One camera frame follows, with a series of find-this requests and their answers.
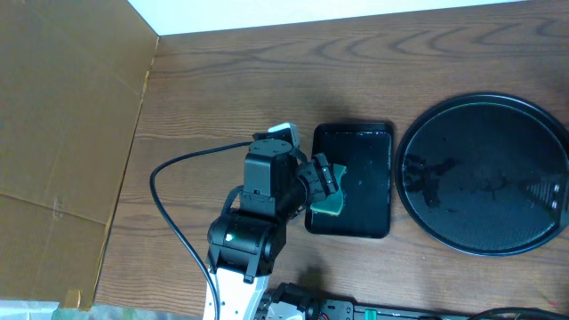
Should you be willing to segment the green yellow sponge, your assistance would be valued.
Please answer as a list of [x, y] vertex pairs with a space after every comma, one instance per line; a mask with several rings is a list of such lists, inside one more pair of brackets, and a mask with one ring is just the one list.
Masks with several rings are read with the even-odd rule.
[[346, 172], [347, 167], [344, 165], [335, 164], [333, 166], [333, 177], [338, 185], [338, 189], [335, 193], [330, 194], [325, 200], [313, 203], [310, 206], [310, 210], [312, 212], [330, 216], [338, 216], [341, 213], [345, 203], [341, 180]]

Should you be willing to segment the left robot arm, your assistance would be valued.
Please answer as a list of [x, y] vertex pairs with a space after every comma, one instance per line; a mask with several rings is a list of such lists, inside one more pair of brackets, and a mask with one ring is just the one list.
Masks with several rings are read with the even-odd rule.
[[206, 319], [255, 319], [276, 257], [286, 243], [286, 226], [301, 207], [343, 207], [341, 180], [347, 169], [323, 154], [306, 160], [289, 141], [254, 141], [244, 161], [244, 183], [235, 188], [208, 230], [211, 283]]

